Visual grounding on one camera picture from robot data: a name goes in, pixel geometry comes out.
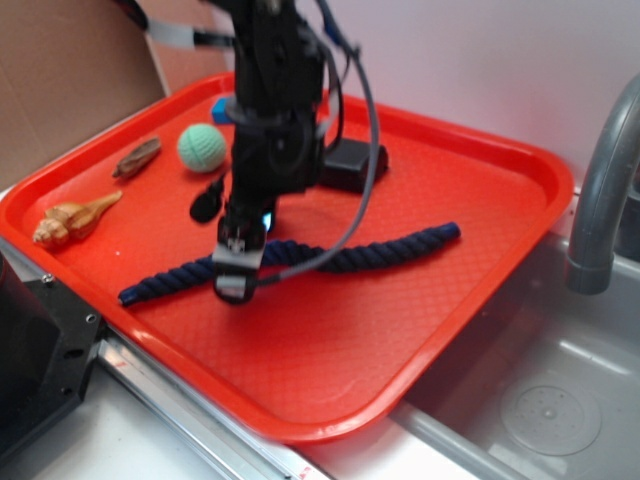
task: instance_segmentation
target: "yarn ball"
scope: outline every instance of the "yarn ball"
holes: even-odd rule
[[[222,164],[227,142],[213,125],[198,123],[187,128],[178,140],[182,163],[198,173],[212,172]]]

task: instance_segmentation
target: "navy blue rope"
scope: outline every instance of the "navy blue rope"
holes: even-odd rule
[[[455,223],[427,228],[397,240],[372,243],[366,247],[344,248],[318,270],[330,273],[353,273],[389,268],[426,256],[460,236]],[[293,240],[273,240],[267,243],[262,258],[263,267],[292,266],[324,252]],[[211,256],[188,262],[165,273],[141,280],[118,295],[120,303],[128,307],[134,303],[177,293],[202,285],[213,279],[215,265]]]

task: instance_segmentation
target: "seashell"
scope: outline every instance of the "seashell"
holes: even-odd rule
[[[111,176],[114,178],[133,177],[142,167],[153,160],[160,153],[161,149],[162,144],[160,143],[160,138],[153,137],[120,160]]]
[[[50,248],[63,245],[70,238],[85,238],[96,228],[105,210],[121,197],[122,192],[117,191],[84,205],[65,202],[46,210],[33,234],[34,243]]]

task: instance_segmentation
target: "wire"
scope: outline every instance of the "wire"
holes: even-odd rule
[[[344,66],[344,71],[342,72],[342,83],[347,79],[347,75],[349,75],[349,67],[351,66],[351,57],[346,57],[346,63]]]
[[[369,206],[369,201],[371,199],[371,192],[373,190],[373,184],[375,181],[376,170],[378,165],[378,150],[380,147],[380,124],[378,121],[378,114],[376,112],[375,102],[373,100],[373,94],[371,93],[371,87],[369,85],[369,80],[367,78],[367,74],[364,70],[362,62],[360,61],[360,55],[358,49],[355,49],[349,45],[344,35],[340,31],[340,28],[335,22],[333,15],[331,14],[331,10],[327,5],[325,0],[316,0],[318,7],[320,8],[324,22],[325,22],[325,31],[327,35],[345,52],[347,57],[350,57],[353,60],[353,64],[358,73],[358,77],[360,78],[360,83],[362,85],[362,90],[365,98],[365,102],[367,104],[367,110],[369,113],[369,128],[370,128],[370,145],[369,145],[369,169],[367,171],[367,177],[365,179],[364,191],[362,194],[362,200],[360,202],[360,206],[358,211],[355,214],[355,217],[349,226],[349,228],[345,231],[342,237],[333,245],[331,248],[320,254],[319,256],[307,260],[303,263],[300,263],[294,267],[287,268],[282,272],[279,272],[275,275],[270,275],[268,277],[258,279],[256,281],[256,286],[266,286],[272,285],[274,283],[281,282],[287,278],[294,277],[296,275],[300,275],[302,273],[308,272],[310,270],[314,270],[319,268],[324,263],[331,260],[333,256],[335,256],[340,249],[349,241],[353,233],[358,229],[364,215]]]
[[[135,0],[113,0],[120,9],[156,42],[177,48],[233,47],[235,38],[210,30],[204,30],[179,23],[169,23],[147,17]]]

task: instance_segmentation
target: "stainless steel sink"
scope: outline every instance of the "stainless steel sink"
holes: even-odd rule
[[[405,397],[414,429],[463,437],[489,478],[640,475],[640,264],[578,295],[566,243],[549,234]]]

